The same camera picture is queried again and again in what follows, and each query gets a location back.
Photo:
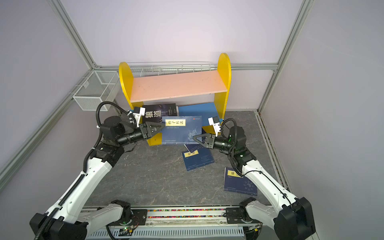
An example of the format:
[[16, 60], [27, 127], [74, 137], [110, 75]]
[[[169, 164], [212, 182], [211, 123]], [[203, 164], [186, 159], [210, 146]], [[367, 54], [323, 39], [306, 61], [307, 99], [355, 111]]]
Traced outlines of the dark book white characters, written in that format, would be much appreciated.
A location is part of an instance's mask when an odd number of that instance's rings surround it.
[[143, 123], [153, 122], [161, 123], [162, 117], [177, 116], [177, 105], [173, 104], [157, 104], [157, 105], [144, 105], [145, 115], [143, 116]]

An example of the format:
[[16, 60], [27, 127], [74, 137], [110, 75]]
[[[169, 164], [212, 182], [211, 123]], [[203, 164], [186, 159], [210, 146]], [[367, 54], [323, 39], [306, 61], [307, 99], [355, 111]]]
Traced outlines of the blue book landscape cover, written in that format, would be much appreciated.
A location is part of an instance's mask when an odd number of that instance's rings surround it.
[[194, 136], [202, 134], [201, 116], [163, 117], [165, 127], [161, 130], [163, 145], [197, 145]]

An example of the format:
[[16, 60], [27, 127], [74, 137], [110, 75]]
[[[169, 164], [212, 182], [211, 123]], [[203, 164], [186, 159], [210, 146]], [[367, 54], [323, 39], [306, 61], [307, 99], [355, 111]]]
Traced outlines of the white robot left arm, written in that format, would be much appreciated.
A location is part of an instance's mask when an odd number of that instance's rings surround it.
[[80, 213], [95, 188], [121, 158], [124, 147], [151, 139], [166, 125], [139, 124], [137, 120], [125, 123], [119, 116], [101, 122], [96, 115], [96, 120], [100, 130], [98, 140], [87, 153], [79, 176], [53, 206], [30, 220], [36, 240], [84, 240], [111, 223], [132, 222], [134, 215], [130, 203], [120, 200], [84, 217]]

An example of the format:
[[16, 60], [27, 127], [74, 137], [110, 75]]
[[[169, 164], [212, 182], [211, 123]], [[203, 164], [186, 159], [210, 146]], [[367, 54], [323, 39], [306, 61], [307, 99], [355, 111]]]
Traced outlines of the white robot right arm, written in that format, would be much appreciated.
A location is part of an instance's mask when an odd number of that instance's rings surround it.
[[234, 171], [255, 184], [267, 198], [270, 207], [257, 200], [243, 202], [243, 210], [249, 221], [258, 220], [274, 229], [280, 240], [306, 240], [316, 233], [311, 203], [289, 192], [262, 167], [246, 146], [247, 137], [243, 128], [233, 126], [227, 137], [206, 133], [196, 135], [193, 139], [207, 149], [225, 153]]

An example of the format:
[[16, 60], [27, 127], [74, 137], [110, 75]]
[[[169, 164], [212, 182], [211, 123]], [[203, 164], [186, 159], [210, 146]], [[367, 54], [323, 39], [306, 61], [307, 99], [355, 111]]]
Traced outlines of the dark blue book under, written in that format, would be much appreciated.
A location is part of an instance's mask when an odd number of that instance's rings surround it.
[[210, 149], [198, 144], [185, 145], [185, 147], [187, 150], [182, 152], [182, 157], [187, 171], [214, 163]]

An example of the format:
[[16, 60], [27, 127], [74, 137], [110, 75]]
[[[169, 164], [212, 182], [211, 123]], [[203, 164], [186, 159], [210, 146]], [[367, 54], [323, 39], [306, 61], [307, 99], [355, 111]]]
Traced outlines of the yellow wooden bookshelf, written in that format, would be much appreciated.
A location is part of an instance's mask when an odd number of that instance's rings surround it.
[[131, 109], [144, 102], [214, 94], [214, 104], [220, 119], [225, 118], [232, 80], [230, 58], [220, 54], [218, 67], [213, 71], [158, 75], [134, 78], [128, 63], [119, 65], [123, 93]]

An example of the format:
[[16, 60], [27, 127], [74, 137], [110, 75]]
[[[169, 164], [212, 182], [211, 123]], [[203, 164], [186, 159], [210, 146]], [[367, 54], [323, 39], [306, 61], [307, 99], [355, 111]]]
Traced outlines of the blue book yellow label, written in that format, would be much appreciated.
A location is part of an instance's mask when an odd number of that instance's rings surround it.
[[233, 169], [225, 167], [224, 190], [227, 192], [257, 196], [258, 189], [246, 177], [240, 177]]

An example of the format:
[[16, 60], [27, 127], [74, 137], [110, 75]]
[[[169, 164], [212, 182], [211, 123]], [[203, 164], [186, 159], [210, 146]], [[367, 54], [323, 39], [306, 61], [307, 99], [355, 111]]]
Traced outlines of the white mesh basket box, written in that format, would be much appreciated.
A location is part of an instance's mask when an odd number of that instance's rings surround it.
[[113, 102], [121, 89], [117, 71], [92, 71], [73, 99], [83, 111], [96, 111], [102, 102]]

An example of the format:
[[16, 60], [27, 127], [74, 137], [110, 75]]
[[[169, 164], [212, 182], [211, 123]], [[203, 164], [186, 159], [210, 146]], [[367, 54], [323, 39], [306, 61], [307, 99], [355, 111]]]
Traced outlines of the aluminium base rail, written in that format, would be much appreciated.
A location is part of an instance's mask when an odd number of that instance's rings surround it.
[[259, 201], [241, 206], [133, 208], [128, 211], [126, 217], [118, 214], [120, 208], [118, 204], [110, 204], [97, 211], [83, 212], [77, 222], [98, 221], [96, 230], [111, 225], [126, 232], [135, 231], [136, 228], [202, 228], [229, 225], [263, 225], [294, 232], [315, 229], [311, 206], [300, 205], [298, 202], [292, 207], [283, 206], [280, 211]]

